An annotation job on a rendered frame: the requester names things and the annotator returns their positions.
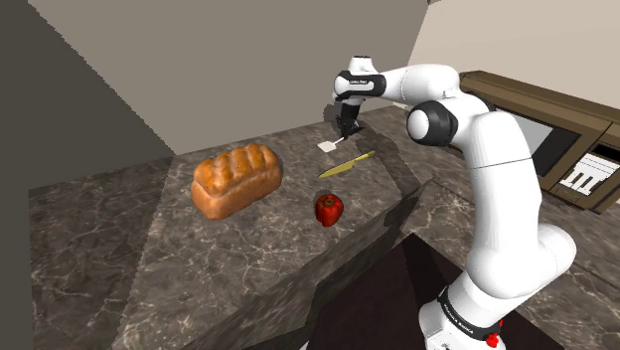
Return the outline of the gold knife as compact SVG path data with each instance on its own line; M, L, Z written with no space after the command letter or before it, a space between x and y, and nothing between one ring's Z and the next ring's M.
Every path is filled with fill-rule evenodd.
M321 173L319 175L319 178L325 178L325 177L333 176L333 175L336 175L336 174L339 174L339 173L351 170L354 167L356 162L362 161L362 160L365 160L365 159L368 159L368 158L371 158L375 154L376 154L375 150L372 150L370 152L362 154L362 155L360 155L360 156L358 156L356 158L348 160L348 161L346 161L344 163L341 163L341 164L339 164L339 165L337 165L337 166L335 166L335 167L333 167L331 169L328 169L328 170L324 171L323 173Z

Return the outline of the red bell pepper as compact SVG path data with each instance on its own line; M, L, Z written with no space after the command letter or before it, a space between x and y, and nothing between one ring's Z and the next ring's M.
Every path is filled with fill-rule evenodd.
M315 217L323 227L335 225L344 212L342 200L334 194L320 196L315 204Z

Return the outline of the brown bread loaf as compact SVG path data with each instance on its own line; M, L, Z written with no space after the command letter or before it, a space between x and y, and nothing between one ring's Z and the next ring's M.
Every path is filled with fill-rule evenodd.
M210 220L222 220L277 190L282 181L277 155L250 143L202 161L193 172L193 204Z

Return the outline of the brown microwave oven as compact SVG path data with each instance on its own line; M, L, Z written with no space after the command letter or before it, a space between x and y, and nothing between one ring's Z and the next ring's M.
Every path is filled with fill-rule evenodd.
M517 121L543 190L601 214L620 200L620 109L484 71L461 89Z

